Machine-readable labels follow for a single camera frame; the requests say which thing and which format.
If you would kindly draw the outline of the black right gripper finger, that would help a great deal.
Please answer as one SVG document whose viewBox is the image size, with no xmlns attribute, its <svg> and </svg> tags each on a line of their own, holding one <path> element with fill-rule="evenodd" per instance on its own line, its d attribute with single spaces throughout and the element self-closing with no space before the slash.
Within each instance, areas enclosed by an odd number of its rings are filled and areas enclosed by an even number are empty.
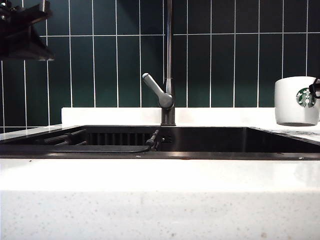
<svg viewBox="0 0 320 240">
<path fill-rule="evenodd" d="M 309 85 L 309 91 L 313 98 L 320 98 L 320 95 L 318 94 L 320 92 L 320 78 L 316 77 L 314 82 Z"/>
</svg>

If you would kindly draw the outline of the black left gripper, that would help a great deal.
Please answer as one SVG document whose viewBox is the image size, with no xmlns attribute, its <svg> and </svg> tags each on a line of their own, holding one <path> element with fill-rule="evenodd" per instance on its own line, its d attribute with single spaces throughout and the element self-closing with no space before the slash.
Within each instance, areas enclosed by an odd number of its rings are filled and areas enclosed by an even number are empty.
<svg viewBox="0 0 320 240">
<path fill-rule="evenodd" d="M 54 61 L 55 55 L 31 25 L 52 15 L 50 2 L 29 8 L 0 0 L 0 59 Z"/>
</svg>

